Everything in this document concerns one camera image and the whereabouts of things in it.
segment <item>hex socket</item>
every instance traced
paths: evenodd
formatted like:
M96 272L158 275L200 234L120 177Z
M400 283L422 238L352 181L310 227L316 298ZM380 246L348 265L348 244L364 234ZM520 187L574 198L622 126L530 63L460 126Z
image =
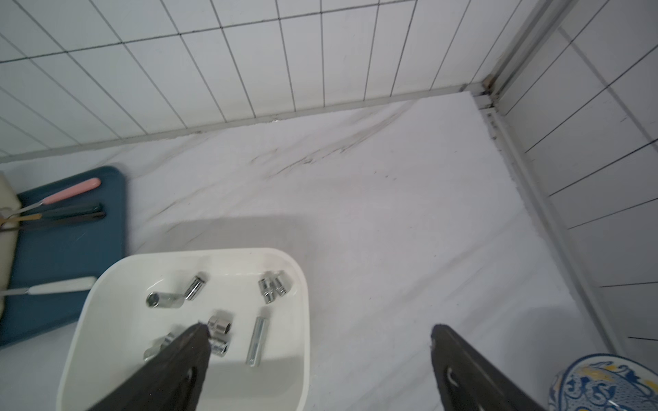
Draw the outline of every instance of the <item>hex socket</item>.
M146 297L146 306L149 308L180 308L185 298L182 294L151 293Z

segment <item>white container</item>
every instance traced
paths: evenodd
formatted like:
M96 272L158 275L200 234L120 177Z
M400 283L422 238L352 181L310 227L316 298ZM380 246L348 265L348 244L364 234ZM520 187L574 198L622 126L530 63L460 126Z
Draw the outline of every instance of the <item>white container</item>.
M265 306L258 279L279 270L292 287ZM149 293L181 293L200 271L209 279L194 301L180 308L146 306ZM143 365L144 350L159 337L218 313L232 316L230 346L225 357L211 356L197 410L301 411L309 388L309 292L297 262L275 249L138 254L112 265L80 314L57 410L87 410ZM270 326L261 364L250 368L245 359L260 315Z

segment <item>chrome socket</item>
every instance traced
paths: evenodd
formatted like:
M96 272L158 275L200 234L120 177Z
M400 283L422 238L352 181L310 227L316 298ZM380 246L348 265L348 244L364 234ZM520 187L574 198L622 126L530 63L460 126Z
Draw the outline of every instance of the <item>chrome socket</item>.
M231 329L231 321L225 320L219 316L212 316L208 320L208 328L211 335L226 335Z
M192 279L192 282L188 286L188 289L187 289L187 291L185 291L183 296L188 301L194 300L195 298L197 298L197 295L199 294L199 292L201 292L201 289L203 288L203 286L205 284L206 284L206 281L197 274Z
M269 320L267 318L256 317L256 324L253 326L251 343L247 352L247 365L250 367L257 367L261 363L268 325Z
M272 278L272 286L276 290L276 293L281 297L286 295L288 292L288 287L286 287L286 281L281 273L277 274L276 277Z
M151 293L146 297L146 306L149 308L180 308L184 301L183 294Z
M272 287L272 283L269 282L269 280L267 280L266 278L260 279L258 281L258 288L261 290L261 295L265 300L265 304L269 304L272 301L274 301L276 295L274 294L274 288Z
M217 355L220 357L223 357L226 355L226 351L228 350L228 342L224 341L223 339L219 339L216 337L212 337L208 340L210 343L210 352L213 355Z

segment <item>decorative pattern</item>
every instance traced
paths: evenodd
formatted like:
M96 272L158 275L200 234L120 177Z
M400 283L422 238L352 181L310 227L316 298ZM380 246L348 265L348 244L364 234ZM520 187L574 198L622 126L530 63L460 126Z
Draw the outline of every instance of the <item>decorative pattern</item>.
M549 410L656 411L658 375L623 357L585 357L555 377Z

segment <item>blue tray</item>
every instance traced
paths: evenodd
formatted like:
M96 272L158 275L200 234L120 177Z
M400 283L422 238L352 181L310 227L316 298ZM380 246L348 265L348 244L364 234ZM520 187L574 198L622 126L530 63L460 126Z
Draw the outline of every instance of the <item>blue tray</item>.
M126 256L126 180L116 168L96 168L25 191L18 194L18 199L23 205L29 205L93 177L101 179L97 189L36 211L99 202L103 204L106 217L70 226L19 231L10 288L77 277L99 277ZM0 346L76 321L88 293L5 297L5 311L0 319Z

